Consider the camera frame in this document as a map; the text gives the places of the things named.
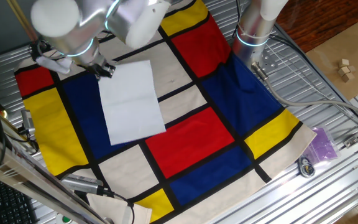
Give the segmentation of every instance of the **mondrian pattern cloth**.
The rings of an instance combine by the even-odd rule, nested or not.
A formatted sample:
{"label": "mondrian pattern cloth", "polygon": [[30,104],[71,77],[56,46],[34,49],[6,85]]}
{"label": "mondrian pattern cloth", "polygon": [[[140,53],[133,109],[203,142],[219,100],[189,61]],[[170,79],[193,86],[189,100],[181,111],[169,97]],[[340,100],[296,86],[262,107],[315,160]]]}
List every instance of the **mondrian pattern cloth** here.
{"label": "mondrian pattern cloth", "polygon": [[296,161],[315,133],[231,52],[201,0],[173,7],[149,45],[100,45],[109,60],[150,60],[165,133],[111,146],[98,81],[80,67],[62,75],[26,60],[16,80],[53,175],[100,179],[152,208],[152,223],[206,223]]}

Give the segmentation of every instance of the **gray cable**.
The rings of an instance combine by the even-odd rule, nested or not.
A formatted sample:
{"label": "gray cable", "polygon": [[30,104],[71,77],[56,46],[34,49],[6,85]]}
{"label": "gray cable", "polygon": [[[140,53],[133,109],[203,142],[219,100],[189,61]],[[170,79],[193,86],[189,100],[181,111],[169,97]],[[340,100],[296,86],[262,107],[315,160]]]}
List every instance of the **gray cable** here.
{"label": "gray cable", "polygon": [[356,112],[358,112],[358,108],[344,103],[344,102],[340,102],[340,101],[335,101],[335,100],[320,100],[320,101],[313,101],[313,102],[303,102],[303,103],[295,103],[295,102],[291,102],[288,101],[284,98],[282,98],[273,88],[272,84],[270,83],[270,81],[268,79],[265,79],[265,83],[266,85],[269,87],[270,91],[272,92],[272,94],[274,95],[274,97],[276,97],[276,99],[278,101],[280,101],[281,103],[284,103],[286,105],[290,105],[290,106],[310,106],[310,105],[321,105],[321,104],[332,104],[332,105],[340,105],[340,106],[345,106],[347,108],[350,108]]}
{"label": "gray cable", "polygon": [[[307,80],[309,80],[310,84],[315,88],[315,90],[316,90],[318,93],[320,93],[321,95],[323,95],[327,100],[331,100],[330,98],[328,98],[328,96],[326,96],[325,94],[321,93],[321,92],[320,92],[320,89],[313,83],[312,80],[310,80],[310,78],[302,71],[302,69],[300,69],[298,66],[296,66],[295,63],[292,63],[291,60],[290,60],[287,56],[281,54],[280,52],[274,52],[273,49],[270,48],[270,46],[267,45],[267,44],[266,44],[266,46],[267,46],[274,54],[277,54],[276,56],[278,57],[278,59],[280,59],[289,69],[291,69],[291,68],[290,68],[279,56],[285,58],[285,59],[286,59],[289,63],[291,63],[296,69],[298,69],[299,72],[301,72],[302,75],[303,75]],[[302,77],[301,77],[299,74],[297,74],[295,71],[293,71],[293,72],[295,73],[295,75],[298,75],[298,76],[302,79]],[[338,106],[338,105],[334,105],[334,106],[335,106],[339,111],[341,111],[345,116],[347,116],[347,117],[348,117],[349,119],[351,119],[353,122],[355,122],[355,123],[358,124],[358,119],[355,119],[355,118],[353,118],[351,115],[349,115],[349,112],[348,112],[345,108],[341,108],[341,107]]]}

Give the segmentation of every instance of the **black stripe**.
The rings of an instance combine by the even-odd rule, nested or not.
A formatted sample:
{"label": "black stripe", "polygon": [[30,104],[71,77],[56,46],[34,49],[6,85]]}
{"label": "black stripe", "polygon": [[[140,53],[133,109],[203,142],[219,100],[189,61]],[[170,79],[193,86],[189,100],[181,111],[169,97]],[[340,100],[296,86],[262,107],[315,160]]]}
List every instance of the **black stripe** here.
{"label": "black stripe", "polygon": [[278,115],[280,115],[283,111],[285,110],[285,108],[283,106],[281,106],[276,112],[274,112],[272,115],[270,115],[269,117],[265,118],[262,122],[260,122],[259,124],[255,125],[253,128],[251,128],[249,131],[247,131],[245,133],[245,135],[243,135],[243,139],[248,138],[249,136],[251,136],[254,132],[256,132],[258,129],[260,129],[261,127],[265,126],[267,123],[271,122],[274,118],[276,118]]}
{"label": "black stripe", "polygon": [[255,172],[259,175],[259,177],[262,178],[262,180],[266,184],[272,180],[272,178],[270,178],[269,175],[267,175],[267,173],[261,168],[261,166],[255,166],[254,169]]}
{"label": "black stripe", "polygon": [[187,167],[186,169],[180,171],[179,173],[169,177],[168,182],[172,183],[172,182],[188,175],[189,173],[193,172],[194,170],[200,168],[201,166],[203,166],[203,165],[211,162],[212,160],[216,159],[217,157],[221,156],[225,152],[235,148],[236,145],[237,145],[237,143],[234,141],[234,142],[228,144],[227,146],[224,146],[222,149],[219,149],[218,151],[210,154],[209,156],[205,157],[204,159],[198,161],[196,164],[193,164],[193,165]]}
{"label": "black stripe", "polygon": [[50,86],[46,86],[46,87],[43,87],[43,88],[41,88],[41,89],[39,89],[39,90],[35,90],[34,92],[32,92],[32,93],[30,93],[30,94],[27,94],[26,96],[22,96],[22,99],[23,100],[25,100],[25,99],[28,99],[28,98],[30,98],[31,96],[35,96],[35,95],[37,95],[37,94],[39,94],[39,93],[42,93],[43,91],[47,91],[47,90],[51,90],[51,89],[53,89],[53,88],[55,88],[56,87],[56,85],[50,85]]}
{"label": "black stripe", "polygon": [[179,36],[180,34],[184,34],[185,32],[191,31],[191,30],[193,30],[193,29],[195,29],[195,28],[199,28],[200,26],[202,26],[203,24],[205,24],[205,23],[208,22],[209,18],[211,17],[210,15],[211,15],[211,13],[208,12],[207,15],[206,15],[206,17],[205,17],[205,19],[203,19],[202,21],[197,22],[197,24],[195,24],[194,26],[191,26],[191,27],[189,27],[189,28],[183,29],[183,30],[181,30],[181,31],[179,31],[179,32],[176,32],[176,33],[170,35],[169,38],[172,39],[172,38],[174,38],[174,37]]}
{"label": "black stripe", "polygon": [[196,109],[193,109],[193,110],[187,112],[186,114],[184,114],[183,116],[181,116],[181,117],[179,117],[177,119],[174,119],[173,121],[165,124],[165,128],[167,128],[167,129],[171,128],[172,126],[174,126],[174,125],[186,120],[187,118],[189,118],[189,117],[191,117],[191,116],[193,116],[195,114],[198,114],[199,112],[205,110],[206,108],[209,108],[209,105],[207,103],[204,104],[203,106],[200,106],[200,107],[198,107]]}
{"label": "black stripe", "polygon": [[153,222],[153,224],[161,224],[161,223],[165,223],[165,222],[171,220],[175,216],[183,213],[184,211],[188,210],[189,208],[195,206],[196,204],[198,204],[198,203],[202,202],[203,200],[207,199],[208,197],[214,195],[216,192],[218,192],[218,191],[222,190],[223,188],[227,187],[229,184],[231,184],[231,183],[235,182],[236,180],[240,179],[241,177],[245,176],[250,171],[252,171],[252,166],[248,166],[244,170],[238,172],[234,176],[228,178],[224,182],[222,182],[222,183],[218,184],[217,186],[213,187],[211,190],[203,193],[202,195],[200,195],[196,199],[188,202],[186,205],[182,206],[180,210],[175,209],[174,211],[166,214],[162,218],[160,218],[160,219],[156,220],[155,222]]}
{"label": "black stripe", "polygon": [[102,44],[102,43],[105,43],[109,40],[113,40],[114,38],[116,38],[116,36],[114,34],[108,36],[108,37],[104,37],[102,39],[99,39],[99,43]]}
{"label": "black stripe", "polygon": [[41,67],[39,64],[35,63],[33,65],[30,65],[30,66],[27,66],[27,67],[24,67],[24,68],[19,68],[16,72],[15,72],[15,75],[18,75],[19,73],[21,72],[26,72],[26,71],[29,71],[29,70],[33,70],[33,69],[36,69],[36,68],[39,68]]}
{"label": "black stripe", "polygon": [[67,115],[71,121],[71,124],[73,125],[76,136],[83,148],[83,151],[84,151],[85,156],[88,160],[88,163],[92,169],[93,174],[95,175],[95,177],[98,180],[103,181],[103,184],[105,187],[109,188],[109,185],[108,185],[106,179],[104,178],[96,159],[94,158],[93,152],[91,150],[91,146],[89,145],[89,142],[86,139],[86,136],[81,128],[80,122],[78,121],[76,114],[75,114],[73,108],[71,107],[70,100],[67,97],[67,94],[66,94],[64,87],[59,79],[58,74],[53,71],[50,71],[50,73],[51,73],[52,77],[54,78],[54,80],[56,81],[55,82],[56,89],[57,89],[60,99],[62,100],[62,103],[66,109],[66,112],[67,112]]}
{"label": "black stripe", "polygon": [[179,204],[178,199],[176,198],[175,194],[173,193],[172,189],[170,188],[167,179],[165,178],[163,172],[161,171],[160,167],[157,164],[152,152],[150,151],[146,142],[142,142],[139,144],[140,148],[144,156],[147,159],[150,167],[153,170],[154,175],[156,176],[158,182],[160,182],[161,188],[164,190],[165,194],[167,195],[170,203],[172,204],[173,209],[179,210],[181,205]]}
{"label": "black stripe", "polygon": [[231,136],[234,138],[236,144],[238,144],[241,147],[241,149],[249,157],[249,159],[251,160],[251,163],[252,163],[251,166],[246,168],[246,172],[239,172],[233,178],[228,179],[227,181],[219,184],[217,187],[214,187],[212,190],[206,192],[202,196],[196,198],[194,201],[186,204],[185,206],[182,206],[181,210],[175,209],[175,211],[173,211],[172,213],[169,213],[168,215],[165,215],[164,217],[162,217],[161,219],[156,221],[156,223],[163,223],[163,222],[166,222],[169,219],[175,217],[176,215],[183,212],[184,210],[196,205],[197,203],[206,199],[207,197],[211,196],[212,194],[215,194],[217,191],[219,191],[222,188],[226,187],[227,185],[231,184],[233,181],[239,179],[240,177],[244,176],[246,173],[248,173],[249,171],[251,171],[253,169],[255,169],[255,171],[257,171],[256,173],[260,176],[260,178],[263,181],[265,181],[265,182],[269,181],[269,179],[271,180],[271,178],[265,172],[263,172],[263,169],[259,166],[258,163],[255,162],[254,155],[253,155],[252,151],[249,149],[249,147],[247,146],[245,141],[237,133],[237,131],[234,129],[234,127],[231,125],[231,123],[226,119],[226,117],[220,111],[220,109],[218,108],[216,103],[213,101],[213,99],[209,96],[208,92],[204,89],[204,86],[202,85],[201,80],[195,75],[195,73],[192,71],[190,66],[186,63],[185,59],[181,56],[178,49],[175,47],[175,45],[173,44],[171,39],[167,36],[165,31],[161,27],[158,29],[158,31],[160,32],[163,39],[165,39],[166,43],[171,48],[171,51],[176,56],[178,61],[181,63],[181,65],[185,69],[186,73],[189,74],[190,78],[193,80],[195,85],[198,87],[202,96],[208,102],[208,105],[210,105],[210,107],[212,107],[214,112],[217,114],[217,116],[221,120],[222,124],[225,126],[225,128],[229,131]]}
{"label": "black stripe", "polygon": [[217,72],[219,71],[219,69],[222,67],[222,66],[226,66],[227,64],[229,64],[233,59],[232,59],[232,54],[234,54],[232,51],[230,51],[227,59],[226,59],[226,63],[223,63],[223,62],[219,62],[218,66],[215,68],[215,70],[203,77],[199,77],[198,79],[200,80],[200,82],[203,82],[213,76],[215,76],[215,74],[217,74]]}
{"label": "black stripe", "polygon": [[135,140],[135,141],[132,141],[132,142],[127,142],[125,146],[122,146],[121,148],[119,148],[119,149],[117,149],[117,150],[115,150],[113,152],[110,152],[109,154],[106,154],[103,157],[100,157],[99,159],[97,159],[98,164],[100,164],[100,163],[112,158],[113,156],[116,156],[116,155],[126,151],[127,149],[130,149],[130,148],[132,148],[132,147],[144,142],[145,139],[147,139],[147,138],[142,138],[142,139],[138,139],[138,140]]}
{"label": "black stripe", "polygon": [[70,82],[70,81],[72,81],[72,80],[75,80],[75,79],[77,79],[77,78],[80,78],[80,77],[82,77],[82,76],[84,76],[84,75],[88,75],[88,74],[91,74],[91,73],[90,73],[89,71],[85,70],[85,71],[82,71],[82,72],[77,73],[77,74],[75,74],[75,75],[72,75],[72,76],[70,76],[70,77],[67,77],[67,78],[61,80],[60,82],[61,82],[62,84],[68,83],[68,82]]}
{"label": "black stripe", "polygon": [[293,138],[293,136],[295,135],[295,133],[302,127],[302,125],[303,125],[302,121],[299,121],[298,124],[291,130],[291,132],[285,139],[283,139],[277,145],[275,145],[274,147],[269,149],[267,152],[265,152],[263,155],[261,155],[258,159],[256,159],[256,162],[258,164],[260,164],[265,159],[267,159],[268,157],[273,155],[275,152],[277,152],[279,149],[281,149],[283,146],[288,144],[291,141],[291,139]]}
{"label": "black stripe", "polygon": [[187,83],[186,85],[184,85],[184,86],[182,86],[182,87],[180,87],[180,88],[177,88],[176,90],[171,91],[170,93],[167,93],[167,94],[165,94],[165,95],[163,95],[163,96],[160,96],[160,97],[158,98],[158,102],[160,103],[161,101],[164,101],[164,100],[168,99],[168,98],[171,97],[171,96],[175,96],[176,94],[181,93],[181,92],[183,92],[183,91],[189,89],[189,88],[192,87],[193,85],[194,85],[194,83],[193,83],[193,82],[190,82],[190,83]]}
{"label": "black stripe", "polygon": [[72,174],[77,170],[80,169],[90,169],[91,165],[87,164],[87,165],[77,165],[77,166],[73,166],[68,168],[67,170],[65,170],[64,172],[62,172],[61,174],[56,175],[56,178],[58,178],[59,180],[62,179],[66,174]]}
{"label": "black stripe", "polygon": [[140,193],[139,195],[136,195],[135,197],[129,198],[128,201],[130,201],[132,203],[136,203],[136,202],[138,202],[140,200],[143,200],[143,199],[147,198],[148,196],[156,193],[161,188],[162,188],[161,184],[157,184],[157,185],[151,187],[150,189]]}
{"label": "black stripe", "polygon": [[146,46],[144,46],[144,47],[141,47],[141,48],[139,48],[139,49],[137,49],[137,50],[134,50],[134,51],[132,51],[132,52],[129,52],[128,54],[124,54],[124,55],[122,55],[122,56],[120,56],[120,57],[117,57],[117,58],[115,58],[115,59],[112,59],[112,60],[113,60],[113,61],[116,61],[116,62],[119,62],[119,61],[121,61],[121,60],[124,60],[125,58],[129,58],[130,56],[133,56],[133,55],[135,55],[135,54],[141,53],[141,52],[143,52],[143,51],[145,51],[145,50],[147,50],[147,49],[150,49],[150,48],[152,48],[152,47],[154,47],[154,46],[156,46],[156,45],[158,45],[158,44],[161,44],[161,43],[163,43],[163,42],[164,42],[163,39],[157,40],[157,41],[155,41],[155,42],[152,42],[152,43],[149,44],[149,45],[146,45]]}
{"label": "black stripe", "polygon": [[189,4],[186,5],[186,6],[181,7],[180,9],[172,10],[172,11],[166,13],[166,15],[164,16],[164,18],[166,18],[166,17],[168,17],[168,16],[172,16],[172,15],[174,15],[174,14],[177,13],[177,12],[186,10],[186,9],[190,8],[191,6],[193,6],[194,3],[196,3],[196,0],[193,0],[191,3],[189,3]]}

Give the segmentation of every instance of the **keyboard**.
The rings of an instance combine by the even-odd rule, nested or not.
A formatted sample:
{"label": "keyboard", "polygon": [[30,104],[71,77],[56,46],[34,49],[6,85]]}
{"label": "keyboard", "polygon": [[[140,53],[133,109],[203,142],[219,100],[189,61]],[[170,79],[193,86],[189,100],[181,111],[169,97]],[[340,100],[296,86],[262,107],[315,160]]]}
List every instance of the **keyboard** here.
{"label": "keyboard", "polygon": [[30,198],[0,182],[0,224],[32,224],[35,214]]}

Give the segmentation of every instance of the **red square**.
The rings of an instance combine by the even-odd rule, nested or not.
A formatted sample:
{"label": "red square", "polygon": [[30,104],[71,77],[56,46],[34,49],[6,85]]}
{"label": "red square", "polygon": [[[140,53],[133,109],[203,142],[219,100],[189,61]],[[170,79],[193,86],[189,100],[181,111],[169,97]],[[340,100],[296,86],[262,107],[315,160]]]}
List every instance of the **red square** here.
{"label": "red square", "polygon": [[166,178],[222,149],[234,140],[211,108],[146,140]]}
{"label": "red square", "polygon": [[206,23],[172,39],[175,47],[197,77],[215,71],[226,63],[231,48],[212,16]]}
{"label": "red square", "polygon": [[44,87],[53,85],[52,76],[50,75],[49,70],[44,67],[20,72],[15,77],[22,97]]}

